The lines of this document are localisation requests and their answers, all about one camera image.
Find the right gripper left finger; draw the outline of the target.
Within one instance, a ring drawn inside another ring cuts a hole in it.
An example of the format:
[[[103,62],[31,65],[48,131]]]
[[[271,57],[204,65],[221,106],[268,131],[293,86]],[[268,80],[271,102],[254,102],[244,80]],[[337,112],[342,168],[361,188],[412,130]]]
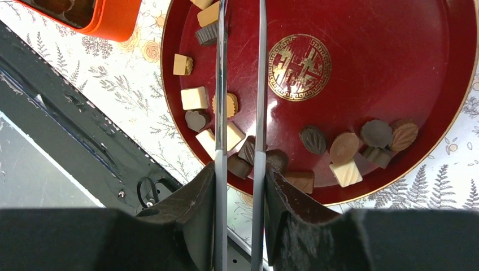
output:
[[[132,216],[108,208],[1,210],[2,270],[211,270],[214,164]]]

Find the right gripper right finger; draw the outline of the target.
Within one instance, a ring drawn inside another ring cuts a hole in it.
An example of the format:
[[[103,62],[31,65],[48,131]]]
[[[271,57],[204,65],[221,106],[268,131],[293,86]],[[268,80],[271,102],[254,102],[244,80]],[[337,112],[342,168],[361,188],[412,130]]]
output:
[[[477,270],[478,213],[350,209],[318,203],[265,174],[265,241],[274,270]]]

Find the red round plate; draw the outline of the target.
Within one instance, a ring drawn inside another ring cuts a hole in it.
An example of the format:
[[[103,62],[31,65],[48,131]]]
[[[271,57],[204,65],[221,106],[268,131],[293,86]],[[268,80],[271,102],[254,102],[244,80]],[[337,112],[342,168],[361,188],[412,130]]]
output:
[[[439,144],[465,102],[476,69],[478,1],[266,1],[268,49],[267,150],[289,158],[286,172],[314,172],[311,197],[324,205],[350,202],[400,180]],[[188,128],[181,91],[205,88],[211,121],[216,45],[195,34],[201,12],[191,1],[171,1],[162,42],[167,104],[194,156],[213,161]],[[259,1],[228,1],[227,84],[239,103],[229,120],[246,137],[256,130]],[[193,59],[190,75],[173,74],[175,54]],[[330,170],[331,144],[371,120],[409,119],[419,130],[412,146],[388,152],[385,169],[356,153],[363,180],[341,188]],[[324,154],[300,139],[314,125]]]

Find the orange chocolate box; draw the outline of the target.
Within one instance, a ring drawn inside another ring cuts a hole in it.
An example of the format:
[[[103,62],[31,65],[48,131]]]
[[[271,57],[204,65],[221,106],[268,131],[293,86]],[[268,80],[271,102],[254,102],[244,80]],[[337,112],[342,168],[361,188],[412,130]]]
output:
[[[26,8],[72,30],[123,42],[136,25],[141,0],[19,1]]]

